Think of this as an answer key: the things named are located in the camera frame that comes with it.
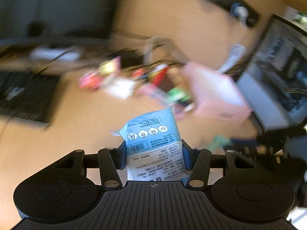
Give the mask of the green plastic clip toy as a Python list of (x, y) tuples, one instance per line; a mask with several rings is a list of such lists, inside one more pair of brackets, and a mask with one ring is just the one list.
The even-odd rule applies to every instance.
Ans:
[(232, 142), (230, 139), (225, 138), (221, 135), (217, 135), (213, 138), (213, 140), (207, 145), (207, 149), (211, 152), (214, 152), (215, 150), (219, 148), (223, 148), (225, 146), (232, 145)]

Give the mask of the blue wet wipes packet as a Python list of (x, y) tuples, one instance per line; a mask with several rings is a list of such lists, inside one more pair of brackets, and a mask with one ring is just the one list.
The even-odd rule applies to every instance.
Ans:
[(172, 108), (135, 117), (111, 134), (126, 143), (128, 180), (187, 182), (190, 172)]

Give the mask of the yellow pink toy block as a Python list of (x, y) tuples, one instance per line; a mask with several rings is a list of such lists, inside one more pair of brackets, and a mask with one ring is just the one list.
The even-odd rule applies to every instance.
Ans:
[(121, 69), (121, 57), (106, 60), (99, 65), (98, 72), (102, 76), (119, 72)]

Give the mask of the pink pig figurine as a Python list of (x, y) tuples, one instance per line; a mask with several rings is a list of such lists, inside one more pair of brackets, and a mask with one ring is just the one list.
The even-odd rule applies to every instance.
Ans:
[(96, 73), (88, 73), (78, 80), (81, 89), (97, 90), (102, 83), (102, 77)]

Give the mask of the pink cardboard box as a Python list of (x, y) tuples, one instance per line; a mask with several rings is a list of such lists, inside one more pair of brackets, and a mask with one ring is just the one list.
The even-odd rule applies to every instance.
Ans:
[(195, 102), (194, 115), (238, 124), (250, 116), (252, 109), (231, 77), (196, 62), (184, 65), (182, 74)]

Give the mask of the white battery charger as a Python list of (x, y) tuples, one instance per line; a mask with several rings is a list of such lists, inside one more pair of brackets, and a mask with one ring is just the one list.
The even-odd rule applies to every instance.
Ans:
[(125, 100), (133, 94), (135, 85), (136, 82), (133, 80), (117, 77), (106, 87), (106, 92)]

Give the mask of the black computer case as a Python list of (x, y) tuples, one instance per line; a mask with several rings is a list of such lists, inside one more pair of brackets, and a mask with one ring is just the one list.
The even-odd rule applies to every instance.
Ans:
[(306, 124), (306, 30), (272, 15), (237, 80), (263, 130)]

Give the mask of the black keyboard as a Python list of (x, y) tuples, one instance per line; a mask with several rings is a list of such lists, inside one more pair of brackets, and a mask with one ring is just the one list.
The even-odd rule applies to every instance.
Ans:
[(49, 125), (59, 82), (58, 75), (1, 71), (1, 116)]

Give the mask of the white power adapter strip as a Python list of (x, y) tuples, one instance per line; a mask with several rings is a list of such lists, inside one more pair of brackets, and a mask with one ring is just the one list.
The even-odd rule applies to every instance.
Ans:
[(30, 54), (30, 59), (36, 60), (60, 60), (60, 61), (77, 61), (84, 53), (84, 49), (80, 47), (69, 48), (50, 48), (50, 47), (36, 47)]

